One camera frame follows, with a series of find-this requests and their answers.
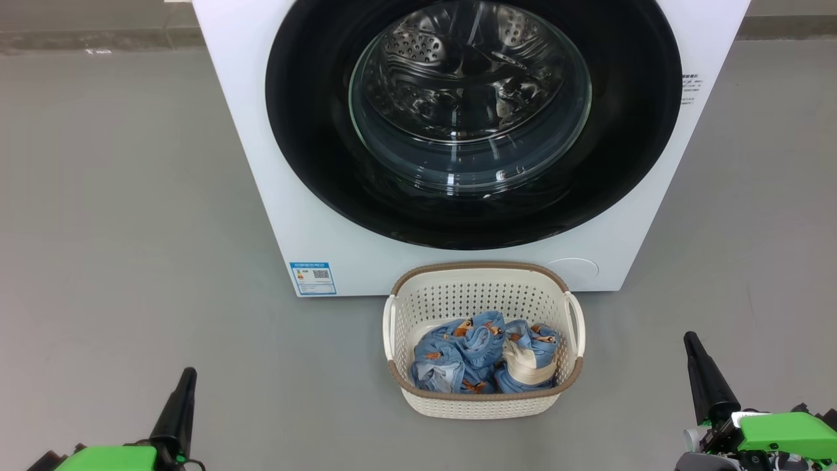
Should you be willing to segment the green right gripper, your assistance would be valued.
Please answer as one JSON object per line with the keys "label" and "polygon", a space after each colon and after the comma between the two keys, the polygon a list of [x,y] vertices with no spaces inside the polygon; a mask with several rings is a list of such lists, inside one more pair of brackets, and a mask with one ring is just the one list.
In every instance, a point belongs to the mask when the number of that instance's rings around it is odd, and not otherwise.
{"label": "green right gripper", "polygon": [[834,470],[835,409],[811,414],[805,404],[768,413],[742,407],[697,333],[683,337],[696,425],[684,432],[679,470]]}

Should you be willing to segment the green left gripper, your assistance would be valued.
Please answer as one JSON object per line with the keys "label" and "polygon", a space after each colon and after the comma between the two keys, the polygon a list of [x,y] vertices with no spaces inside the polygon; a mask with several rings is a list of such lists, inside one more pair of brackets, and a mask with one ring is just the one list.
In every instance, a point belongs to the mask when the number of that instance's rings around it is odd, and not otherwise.
{"label": "green left gripper", "polygon": [[87,447],[78,444],[73,454],[50,450],[29,470],[188,470],[205,465],[191,459],[197,370],[185,368],[150,433],[149,440],[122,446]]}

